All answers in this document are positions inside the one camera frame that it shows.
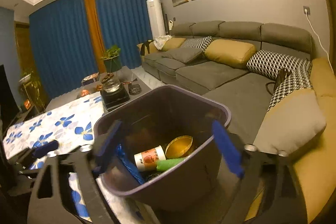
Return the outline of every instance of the black and white patterned pillow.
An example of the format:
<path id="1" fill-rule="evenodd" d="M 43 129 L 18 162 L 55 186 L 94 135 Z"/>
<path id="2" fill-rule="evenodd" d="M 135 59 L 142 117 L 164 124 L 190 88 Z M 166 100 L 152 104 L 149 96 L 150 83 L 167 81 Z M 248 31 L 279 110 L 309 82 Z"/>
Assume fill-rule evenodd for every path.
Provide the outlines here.
<path id="1" fill-rule="evenodd" d="M 181 45 L 181 48 L 200 48 L 205 52 L 212 41 L 212 37 L 188 38 Z"/>
<path id="2" fill-rule="evenodd" d="M 288 76 L 275 90 L 273 93 L 271 102 L 269 104 L 269 111 L 274 107 L 278 102 L 280 102 L 287 95 L 291 94 L 295 90 L 302 89 L 312 89 L 312 85 L 309 81 L 310 71 L 311 71 L 311 62 L 307 68 L 305 65 L 296 69 L 290 76 Z"/>
<path id="3" fill-rule="evenodd" d="M 309 67 L 311 67 L 311 62 L 291 55 L 265 50 L 258 51 L 247 62 L 249 71 L 263 75 L 274 81 L 281 69 L 284 68 L 293 73 L 302 67 L 308 72 Z"/>

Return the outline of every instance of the power outlet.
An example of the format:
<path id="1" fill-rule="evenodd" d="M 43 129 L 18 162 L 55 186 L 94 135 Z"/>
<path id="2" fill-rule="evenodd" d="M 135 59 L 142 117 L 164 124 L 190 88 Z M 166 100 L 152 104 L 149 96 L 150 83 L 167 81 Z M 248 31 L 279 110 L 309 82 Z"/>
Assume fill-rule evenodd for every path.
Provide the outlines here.
<path id="1" fill-rule="evenodd" d="M 308 12 L 307 12 L 307 15 L 310 15 L 310 8 L 309 8 L 309 6 L 304 6 L 304 7 L 303 7 L 303 13 L 304 13 L 304 14 L 306 14 L 305 9 L 307 9 L 307 11 L 308 11 Z"/>

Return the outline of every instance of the sectional sofa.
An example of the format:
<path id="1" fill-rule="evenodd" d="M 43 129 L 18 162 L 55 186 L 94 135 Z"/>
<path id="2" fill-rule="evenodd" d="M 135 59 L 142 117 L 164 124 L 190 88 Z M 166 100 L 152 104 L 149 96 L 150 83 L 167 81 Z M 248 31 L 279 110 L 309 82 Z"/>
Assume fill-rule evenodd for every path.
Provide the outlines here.
<path id="1" fill-rule="evenodd" d="M 294 168 L 305 197 L 308 223 L 323 223 L 326 216 L 330 217 L 336 197 L 333 156 L 336 145 L 336 78 L 326 59 L 313 59 L 315 49 L 311 34 L 280 24 L 224 21 L 184 23 L 175 26 L 172 33 L 179 38 L 211 36 L 214 40 L 247 42 L 256 50 L 312 60 L 310 82 L 326 126 L 314 146 L 295 159 Z M 252 73 L 246 67 L 232 67 L 207 58 L 197 58 L 185 64 L 165 58 L 165 52 L 153 45 L 150 45 L 150 53 L 142 57 L 142 66 L 166 84 L 180 86 L 225 104 L 232 113 L 228 130 L 239 135 L 243 142 L 254 143 L 272 99 L 265 87 L 269 78 Z"/>

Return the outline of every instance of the white paper cup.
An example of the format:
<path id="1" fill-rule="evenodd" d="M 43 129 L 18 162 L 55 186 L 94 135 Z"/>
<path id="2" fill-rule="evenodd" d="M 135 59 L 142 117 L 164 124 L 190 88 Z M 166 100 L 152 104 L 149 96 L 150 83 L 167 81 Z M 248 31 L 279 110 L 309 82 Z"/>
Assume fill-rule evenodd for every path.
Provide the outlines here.
<path id="1" fill-rule="evenodd" d="M 160 146 L 134 155 L 135 164 L 140 172 L 156 169 L 156 161 L 165 160 L 165 153 Z"/>

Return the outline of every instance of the yellow curtain panel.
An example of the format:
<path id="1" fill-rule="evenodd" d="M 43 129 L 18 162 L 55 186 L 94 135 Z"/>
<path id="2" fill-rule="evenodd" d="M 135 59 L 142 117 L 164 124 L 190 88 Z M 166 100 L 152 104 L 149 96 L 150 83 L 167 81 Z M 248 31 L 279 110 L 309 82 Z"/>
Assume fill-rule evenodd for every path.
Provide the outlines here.
<path id="1" fill-rule="evenodd" d="M 103 73 L 106 71 L 104 62 L 100 58 L 103 56 L 105 51 L 103 36 L 101 34 L 95 0 L 84 0 L 87 21 L 89 25 L 91 43 L 94 51 L 94 56 L 96 58 L 97 66 L 99 72 Z"/>

